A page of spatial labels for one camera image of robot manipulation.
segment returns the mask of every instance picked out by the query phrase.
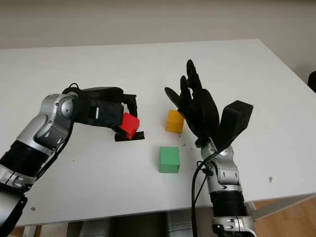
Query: table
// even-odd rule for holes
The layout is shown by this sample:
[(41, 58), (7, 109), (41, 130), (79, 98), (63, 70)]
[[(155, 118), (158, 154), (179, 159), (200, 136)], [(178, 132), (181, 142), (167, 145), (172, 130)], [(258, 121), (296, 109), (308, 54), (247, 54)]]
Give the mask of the table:
[[(289, 198), (292, 204), (315, 193), (316, 95), (257, 39), (9, 49), (0, 50), (3, 153), (43, 98), (72, 82), (137, 94), (139, 130), (146, 137), (114, 142), (109, 129), (76, 124), (59, 159), (26, 193), (18, 224), (190, 207), (191, 179), (201, 158), (186, 125), (181, 136), (164, 130), (175, 107), (163, 90), (180, 90), (188, 59), (220, 112), (237, 99), (254, 105), (248, 129), (233, 142), (245, 201)], [(160, 146), (179, 147), (178, 174), (159, 173)], [(197, 204), (210, 205), (206, 187)]]

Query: white wall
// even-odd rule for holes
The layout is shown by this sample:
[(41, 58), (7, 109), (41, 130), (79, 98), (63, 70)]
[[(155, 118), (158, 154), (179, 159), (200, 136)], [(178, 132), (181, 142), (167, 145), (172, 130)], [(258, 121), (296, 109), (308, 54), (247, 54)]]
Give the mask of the white wall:
[(316, 1), (0, 0), (0, 48), (261, 39), (316, 71)]

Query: robotic arm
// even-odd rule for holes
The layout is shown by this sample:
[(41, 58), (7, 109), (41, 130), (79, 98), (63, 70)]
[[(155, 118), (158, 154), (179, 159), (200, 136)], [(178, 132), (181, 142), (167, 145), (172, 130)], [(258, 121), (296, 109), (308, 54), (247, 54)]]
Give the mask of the robotic arm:
[(70, 86), (62, 94), (44, 98), (39, 114), (0, 159), (0, 237), (9, 235), (16, 225), (27, 203), (24, 193), (57, 159), (75, 122), (109, 127), (125, 137), (120, 129), (122, 102), (136, 117), (136, 95), (124, 94), (118, 87), (80, 90)]
[(197, 136), (196, 146), (201, 148), (203, 161), (199, 163), (192, 181), (193, 236), (198, 237), (195, 205), (199, 193), (195, 195), (195, 182), (198, 172), (202, 170), (213, 204), (213, 232), (220, 237), (256, 237), (252, 218), (243, 203), (238, 168), (231, 147), (232, 141), (247, 128), (253, 106), (235, 101), (224, 108), (219, 123), (215, 102), (210, 93), (202, 88), (191, 60), (187, 62), (187, 75), (188, 78), (181, 77), (180, 95), (168, 87), (165, 92)]

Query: green cube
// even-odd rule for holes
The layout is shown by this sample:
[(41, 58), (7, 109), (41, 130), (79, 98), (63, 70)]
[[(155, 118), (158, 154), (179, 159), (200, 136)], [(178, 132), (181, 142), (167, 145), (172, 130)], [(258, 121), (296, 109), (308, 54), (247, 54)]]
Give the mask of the green cube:
[(178, 147), (160, 147), (160, 173), (178, 173), (180, 167)]

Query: wire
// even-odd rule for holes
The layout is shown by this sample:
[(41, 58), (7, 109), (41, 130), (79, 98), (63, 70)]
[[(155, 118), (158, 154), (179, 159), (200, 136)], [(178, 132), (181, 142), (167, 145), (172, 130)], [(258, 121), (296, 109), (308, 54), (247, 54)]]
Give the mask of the wire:
[(62, 145), (60, 145), (60, 148), (57, 147), (56, 151), (55, 151), (55, 154), (52, 156), (52, 158), (43, 166), (42, 169), (40, 169), (40, 171), (37, 173), (37, 178), (36, 178), (36, 181), (50, 168), (50, 166), (57, 160), (59, 154), (63, 151), (63, 149), (65, 148), (65, 146), (67, 145), (69, 139), (70, 139), (70, 136), (73, 132), (73, 128), (74, 128), (74, 123), (72, 122), (70, 124), (70, 127), (69, 127), (69, 132), (68, 132), (68, 135), (67, 137), (65, 138), (65, 141), (62, 143)]
[(74, 83), (71, 83), (70, 86), (68, 86), (68, 88), (72, 87), (73, 85), (75, 85), (77, 88), (79, 88), (78, 84), (75, 83), (75, 82), (74, 82)]
[(195, 203), (195, 204), (197, 203), (198, 196), (199, 196), (200, 192), (202, 191), (202, 188), (203, 188), (203, 186), (204, 186), (204, 184), (205, 184), (205, 182), (206, 182), (206, 179), (207, 179), (207, 175), (205, 175), (205, 178), (204, 178), (204, 180), (203, 180), (203, 182), (202, 182), (202, 184), (201, 184), (201, 186), (200, 186), (200, 188), (199, 188), (199, 190), (198, 190), (196, 199), (194, 200), (194, 203)]

